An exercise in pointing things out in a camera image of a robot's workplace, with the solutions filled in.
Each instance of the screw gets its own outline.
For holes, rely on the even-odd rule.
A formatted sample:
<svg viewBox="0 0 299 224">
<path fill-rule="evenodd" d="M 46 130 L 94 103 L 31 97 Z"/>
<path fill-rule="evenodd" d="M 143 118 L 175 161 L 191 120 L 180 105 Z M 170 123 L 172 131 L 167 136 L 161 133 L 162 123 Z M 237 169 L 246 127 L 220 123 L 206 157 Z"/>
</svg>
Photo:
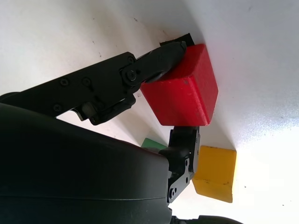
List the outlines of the screw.
<svg viewBox="0 0 299 224">
<path fill-rule="evenodd" d="M 53 110 L 54 110 L 55 112 L 60 112 L 60 111 L 62 110 L 62 106 L 59 105 L 59 104 L 55 104 L 55 105 L 53 106 Z"/>
<path fill-rule="evenodd" d="M 134 71 L 127 72 L 127 78 L 132 82 L 136 80 L 136 74 Z"/>
<path fill-rule="evenodd" d="M 132 58 L 132 57 L 128 57 L 128 62 L 129 62 L 130 64 L 133 64 L 133 63 L 135 62 L 135 60 L 134 60 L 134 58 Z"/>
<path fill-rule="evenodd" d="M 61 84 L 62 86 L 68 86 L 68 85 L 69 85 L 69 81 L 68 81 L 66 78 L 62 78 L 62 79 L 60 80 L 60 84 Z"/>
<path fill-rule="evenodd" d="M 82 84 L 83 84 L 84 86 L 90 86 L 91 83 L 92 83 L 92 82 L 90 81 L 89 78 L 83 78 L 83 79 L 82 79 Z"/>
</svg>

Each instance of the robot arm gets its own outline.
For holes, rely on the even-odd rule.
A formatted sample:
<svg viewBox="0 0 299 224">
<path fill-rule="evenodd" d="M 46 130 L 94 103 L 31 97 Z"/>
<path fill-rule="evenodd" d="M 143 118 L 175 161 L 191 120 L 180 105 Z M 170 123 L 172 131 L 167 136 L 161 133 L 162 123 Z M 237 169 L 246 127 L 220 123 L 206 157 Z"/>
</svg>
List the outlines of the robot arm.
<svg viewBox="0 0 299 224">
<path fill-rule="evenodd" d="M 0 222 L 185 222 L 171 217 L 168 204 L 196 172 L 199 127 L 174 127 L 169 147 L 158 151 L 55 119 L 69 110 L 93 125 L 112 119 L 131 108 L 142 82 L 174 68 L 185 49 L 184 42 L 170 43 L 138 59 L 127 52 L 1 96 Z"/>
</svg>

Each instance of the bolt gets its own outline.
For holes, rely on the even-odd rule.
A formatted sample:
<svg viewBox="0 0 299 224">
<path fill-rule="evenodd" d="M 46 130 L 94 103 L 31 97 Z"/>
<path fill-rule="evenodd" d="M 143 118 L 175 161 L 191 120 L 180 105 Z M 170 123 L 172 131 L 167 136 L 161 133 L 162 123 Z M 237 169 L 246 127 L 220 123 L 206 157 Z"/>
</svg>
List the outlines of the bolt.
<svg viewBox="0 0 299 224">
<path fill-rule="evenodd" d="M 83 78 L 82 79 L 82 84 L 84 85 L 84 86 L 90 86 L 91 85 L 91 81 L 90 81 L 90 79 L 89 78 Z"/>
<path fill-rule="evenodd" d="M 134 71 L 128 71 L 128 72 L 127 72 L 127 78 L 128 78 L 131 82 L 135 81 L 135 80 L 136 80 L 136 74 L 135 74 L 135 72 L 134 72 Z"/>
<path fill-rule="evenodd" d="M 59 105 L 59 104 L 55 104 L 55 105 L 53 106 L 53 110 L 54 110 L 55 112 L 60 112 L 60 111 L 62 110 L 62 106 Z"/>
<path fill-rule="evenodd" d="M 174 189 L 171 188 L 170 191 L 169 191 L 169 197 L 170 197 L 170 199 L 173 199 L 173 196 L 174 196 Z"/>
<path fill-rule="evenodd" d="M 128 57 L 128 62 L 129 62 L 130 64 L 133 64 L 133 63 L 135 62 L 135 60 L 134 60 L 134 58 L 132 58 L 132 57 Z"/>
<path fill-rule="evenodd" d="M 62 78 L 62 79 L 60 80 L 60 84 L 61 84 L 62 86 L 68 86 L 68 85 L 69 85 L 69 81 L 68 81 L 66 78 Z"/>
</svg>

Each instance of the black plastic casing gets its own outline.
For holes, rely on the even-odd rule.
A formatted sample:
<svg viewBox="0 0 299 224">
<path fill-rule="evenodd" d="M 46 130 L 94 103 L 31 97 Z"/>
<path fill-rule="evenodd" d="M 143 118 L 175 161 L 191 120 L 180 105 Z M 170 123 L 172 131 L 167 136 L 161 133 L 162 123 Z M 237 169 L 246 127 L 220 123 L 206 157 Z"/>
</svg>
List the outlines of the black plastic casing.
<svg viewBox="0 0 299 224">
<path fill-rule="evenodd" d="M 169 224 L 165 157 L 0 104 L 1 224 Z"/>
</svg>

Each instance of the red block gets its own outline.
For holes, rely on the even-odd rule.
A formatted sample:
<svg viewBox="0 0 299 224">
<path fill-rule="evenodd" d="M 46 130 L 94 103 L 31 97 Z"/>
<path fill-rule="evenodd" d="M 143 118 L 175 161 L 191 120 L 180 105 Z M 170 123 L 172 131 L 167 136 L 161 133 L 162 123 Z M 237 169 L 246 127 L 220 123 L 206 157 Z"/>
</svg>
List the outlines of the red block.
<svg viewBox="0 0 299 224">
<path fill-rule="evenodd" d="M 187 47 L 181 63 L 141 91 L 164 126 L 209 125 L 218 95 L 217 83 L 204 44 Z"/>
</svg>

